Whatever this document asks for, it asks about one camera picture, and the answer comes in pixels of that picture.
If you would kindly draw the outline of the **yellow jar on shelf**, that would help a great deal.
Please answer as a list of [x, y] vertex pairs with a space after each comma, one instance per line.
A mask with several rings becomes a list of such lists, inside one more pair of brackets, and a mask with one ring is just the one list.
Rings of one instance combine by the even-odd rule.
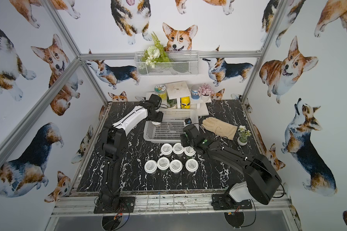
[[180, 100], [181, 109], [190, 109], [190, 97], [182, 97]]

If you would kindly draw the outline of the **small green plant under shelf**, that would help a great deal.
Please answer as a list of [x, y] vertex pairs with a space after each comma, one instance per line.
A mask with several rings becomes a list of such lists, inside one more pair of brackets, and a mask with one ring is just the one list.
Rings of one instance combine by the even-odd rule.
[[168, 108], [176, 109], [177, 108], [177, 99], [167, 99]]

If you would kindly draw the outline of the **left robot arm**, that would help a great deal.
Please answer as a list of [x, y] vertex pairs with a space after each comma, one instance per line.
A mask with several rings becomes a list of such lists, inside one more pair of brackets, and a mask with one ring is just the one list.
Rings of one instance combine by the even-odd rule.
[[161, 104], [162, 99], [152, 95], [149, 100], [141, 101], [126, 116], [100, 133], [99, 143], [106, 164], [98, 199], [101, 204], [113, 211], [118, 210], [121, 205], [120, 166], [127, 153], [127, 136], [143, 120], [161, 124], [163, 120], [163, 112], [159, 111]]

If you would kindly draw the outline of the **white plastic perforated basket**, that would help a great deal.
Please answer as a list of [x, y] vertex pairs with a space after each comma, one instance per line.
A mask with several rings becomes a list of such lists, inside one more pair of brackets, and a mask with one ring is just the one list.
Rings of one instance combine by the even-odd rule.
[[162, 109], [163, 120], [159, 126], [146, 121], [144, 139], [152, 143], [178, 143], [184, 133], [185, 120], [190, 119], [198, 128], [199, 117], [196, 110], [192, 109]]

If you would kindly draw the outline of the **blue white small jar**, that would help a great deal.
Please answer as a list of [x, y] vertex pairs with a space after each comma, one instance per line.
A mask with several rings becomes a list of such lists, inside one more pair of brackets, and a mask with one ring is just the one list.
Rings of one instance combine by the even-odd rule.
[[198, 85], [193, 85], [191, 87], [191, 98], [193, 100], [200, 99], [200, 93], [199, 93], [199, 86]]

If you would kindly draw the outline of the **green fern white flower bouquet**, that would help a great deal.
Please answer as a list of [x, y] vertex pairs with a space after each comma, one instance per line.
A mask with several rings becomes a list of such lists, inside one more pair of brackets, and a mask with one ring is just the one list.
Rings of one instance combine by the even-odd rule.
[[151, 68], [158, 67], [160, 64], [171, 63], [172, 61], [164, 50], [157, 35], [152, 32], [151, 37], [154, 44], [144, 51], [141, 61]]

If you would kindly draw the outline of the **white stepped display shelf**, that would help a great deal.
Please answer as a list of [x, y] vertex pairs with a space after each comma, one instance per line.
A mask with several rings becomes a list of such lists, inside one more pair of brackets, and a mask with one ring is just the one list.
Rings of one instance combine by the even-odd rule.
[[[209, 115], [209, 109], [207, 107], [207, 104], [211, 103], [211, 98], [204, 102], [200, 99], [193, 100], [191, 98], [191, 89], [188, 87], [187, 83], [185, 81], [180, 82], [174, 82], [174, 83], [168, 83], [164, 84], [167, 89], [167, 99], [177, 99], [177, 108], [181, 109], [180, 103], [182, 97], [190, 97], [190, 109], [197, 112], [198, 116], [208, 116]], [[154, 90], [151, 92], [146, 93], [146, 99], [148, 100], [152, 94], [155, 94]], [[167, 100], [162, 101], [163, 107], [168, 108], [167, 106]]]

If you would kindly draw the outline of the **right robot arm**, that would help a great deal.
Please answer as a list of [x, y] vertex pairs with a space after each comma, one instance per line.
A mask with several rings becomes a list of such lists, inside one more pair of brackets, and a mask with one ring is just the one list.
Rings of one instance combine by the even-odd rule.
[[243, 182], [234, 184], [227, 191], [227, 197], [234, 202], [253, 199], [268, 205], [282, 185], [277, 171], [265, 156], [246, 155], [224, 146], [219, 141], [205, 137], [192, 124], [185, 126], [183, 133], [180, 139], [184, 147], [190, 146], [197, 153], [220, 161], [244, 176]]

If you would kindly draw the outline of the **small potted white flower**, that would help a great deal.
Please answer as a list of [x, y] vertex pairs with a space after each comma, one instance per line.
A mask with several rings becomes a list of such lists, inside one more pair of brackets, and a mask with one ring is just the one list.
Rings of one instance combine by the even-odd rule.
[[248, 130], [244, 125], [239, 126], [239, 137], [237, 142], [240, 146], [245, 146], [248, 142], [248, 138], [251, 136], [251, 131]]

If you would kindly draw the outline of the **beige work glove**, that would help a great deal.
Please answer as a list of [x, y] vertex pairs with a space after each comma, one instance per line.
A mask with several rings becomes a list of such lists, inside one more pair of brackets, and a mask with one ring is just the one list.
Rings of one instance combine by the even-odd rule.
[[235, 125], [231, 125], [214, 117], [208, 117], [204, 119], [202, 126], [206, 130], [213, 132], [215, 135], [225, 137], [229, 140], [233, 140], [238, 128]]

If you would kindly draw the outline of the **pink flower pot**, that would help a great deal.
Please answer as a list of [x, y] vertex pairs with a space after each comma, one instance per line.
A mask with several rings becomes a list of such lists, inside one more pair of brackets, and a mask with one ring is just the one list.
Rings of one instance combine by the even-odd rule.
[[204, 102], [207, 102], [213, 93], [214, 93], [214, 90], [209, 84], [203, 83], [199, 87], [200, 98]]

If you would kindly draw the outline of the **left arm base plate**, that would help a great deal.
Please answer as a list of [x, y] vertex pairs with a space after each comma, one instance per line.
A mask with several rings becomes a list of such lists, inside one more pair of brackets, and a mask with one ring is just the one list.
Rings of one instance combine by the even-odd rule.
[[94, 214], [107, 214], [107, 213], [133, 213], [136, 203], [135, 197], [115, 197], [103, 201], [97, 198], [95, 201]]

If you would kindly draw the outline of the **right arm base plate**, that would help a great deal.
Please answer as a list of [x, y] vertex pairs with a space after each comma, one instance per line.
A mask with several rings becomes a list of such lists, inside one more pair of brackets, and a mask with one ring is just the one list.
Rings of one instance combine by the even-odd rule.
[[250, 200], [236, 202], [230, 196], [225, 194], [212, 194], [211, 198], [211, 205], [215, 211], [253, 209], [253, 204]]

